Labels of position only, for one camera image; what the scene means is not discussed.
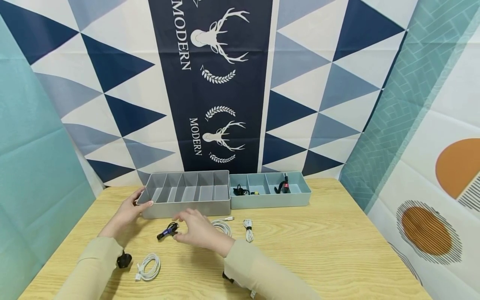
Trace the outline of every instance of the human hand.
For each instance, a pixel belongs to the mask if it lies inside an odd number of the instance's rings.
[[[172,220],[187,223],[187,233],[178,233],[173,236],[178,242],[213,250],[222,257],[228,255],[235,242],[232,237],[213,227],[208,218],[196,209],[187,208],[176,214]]]
[[[153,205],[153,201],[143,203],[139,206],[133,205],[144,189],[145,187],[139,188],[121,203],[117,212],[98,234],[99,237],[116,238],[142,211]]]

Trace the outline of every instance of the gray organizer box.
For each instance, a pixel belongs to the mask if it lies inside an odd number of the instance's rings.
[[[288,176],[289,193],[276,194],[274,187]],[[240,185],[251,193],[259,195],[235,196],[233,189]],[[264,208],[305,206],[310,201],[312,191],[305,182],[301,172],[286,173],[258,173],[258,174],[232,174],[230,175],[231,208]]]
[[[153,173],[138,204],[153,200],[145,219],[171,218],[186,209],[198,209],[206,216],[230,215],[228,171]]]

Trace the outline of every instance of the deer antlers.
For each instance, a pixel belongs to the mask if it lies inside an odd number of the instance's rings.
[[[213,33],[215,34],[215,36],[217,34],[221,34],[221,33],[226,33],[228,32],[227,30],[225,31],[220,31],[220,29],[222,28],[223,26],[223,23],[228,19],[228,17],[232,17],[232,16],[237,16],[239,18],[242,18],[243,20],[247,21],[248,23],[250,23],[250,21],[247,20],[247,18],[243,15],[244,13],[245,14],[249,14],[249,12],[246,12],[246,11],[241,11],[241,12],[232,12],[232,10],[234,10],[235,8],[230,8],[227,10],[227,12],[225,13],[225,15],[218,21],[215,21],[213,22],[211,25],[210,25],[210,31],[209,33]],[[245,57],[245,55],[248,54],[245,53],[243,54],[242,56],[239,56],[239,57],[236,57],[236,58],[231,58],[229,57],[225,51],[223,50],[222,48],[222,45],[228,45],[226,43],[219,43],[216,39],[215,39],[215,43],[210,45],[210,48],[212,49],[212,51],[214,53],[218,53],[220,54],[221,56],[223,56],[229,63],[231,64],[234,64],[233,61],[247,61],[248,59],[243,59]]]
[[[225,133],[225,131],[227,131],[228,127],[230,126],[240,126],[240,127],[243,127],[245,128],[245,126],[243,126],[242,124],[245,124],[244,122],[236,122],[234,123],[234,121],[230,121],[225,127],[223,127],[220,131],[220,134],[221,135],[226,135],[228,133]],[[219,143],[220,145],[224,146],[225,148],[227,148],[228,150],[230,151],[235,151],[235,150],[243,150],[243,146],[245,146],[245,144],[243,144],[242,146],[240,147],[236,147],[236,148],[231,148],[229,145],[227,145],[227,143],[225,141],[229,141],[227,139],[220,139],[220,141],[217,141],[217,143]]]

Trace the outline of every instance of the forearm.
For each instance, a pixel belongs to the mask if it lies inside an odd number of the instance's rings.
[[[320,299],[298,276],[243,240],[235,241],[225,258],[225,275],[267,299]]]
[[[122,251],[114,238],[93,239],[55,299],[99,299]]]

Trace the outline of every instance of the teal tile pattern backdrop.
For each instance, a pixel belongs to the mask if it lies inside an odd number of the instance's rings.
[[[478,9],[478,0],[419,0],[377,108],[340,176],[365,213],[477,28]]]
[[[17,299],[95,199],[0,17],[0,298]]]

